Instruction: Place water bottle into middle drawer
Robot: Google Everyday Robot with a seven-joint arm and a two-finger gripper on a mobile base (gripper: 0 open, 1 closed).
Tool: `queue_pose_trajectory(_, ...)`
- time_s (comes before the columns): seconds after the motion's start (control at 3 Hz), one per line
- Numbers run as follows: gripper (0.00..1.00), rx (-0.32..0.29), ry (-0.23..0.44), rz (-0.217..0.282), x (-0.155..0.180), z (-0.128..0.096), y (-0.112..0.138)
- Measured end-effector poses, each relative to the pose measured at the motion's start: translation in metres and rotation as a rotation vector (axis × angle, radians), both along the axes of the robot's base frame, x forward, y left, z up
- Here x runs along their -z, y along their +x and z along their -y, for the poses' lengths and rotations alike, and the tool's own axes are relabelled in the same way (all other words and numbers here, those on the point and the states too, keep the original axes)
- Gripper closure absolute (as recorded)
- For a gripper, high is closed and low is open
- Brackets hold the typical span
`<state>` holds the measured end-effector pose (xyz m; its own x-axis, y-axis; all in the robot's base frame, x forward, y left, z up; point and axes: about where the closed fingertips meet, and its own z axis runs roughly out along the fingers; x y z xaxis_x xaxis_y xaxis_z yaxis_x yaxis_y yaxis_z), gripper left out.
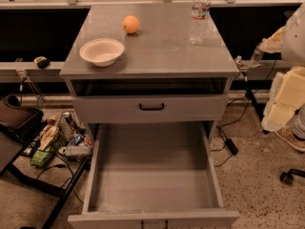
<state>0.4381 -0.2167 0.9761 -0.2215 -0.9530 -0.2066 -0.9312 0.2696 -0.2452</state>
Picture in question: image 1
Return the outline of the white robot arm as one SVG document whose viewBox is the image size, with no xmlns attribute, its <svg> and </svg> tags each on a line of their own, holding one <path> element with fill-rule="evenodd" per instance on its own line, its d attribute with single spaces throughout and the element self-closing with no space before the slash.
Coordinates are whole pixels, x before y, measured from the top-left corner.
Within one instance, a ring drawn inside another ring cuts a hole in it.
<svg viewBox="0 0 305 229">
<path fill-rule="evenodd" d="M 283 128 L 305 103 L 305 4 L 302 4 L 268 39 L 260 49 L 264 52 L 280 52 L 281 58 L 292 68 L 278 73 L 270 89 L 270 99 L 264 110 L 261 126 L 269 132 Z"/>
</svg>

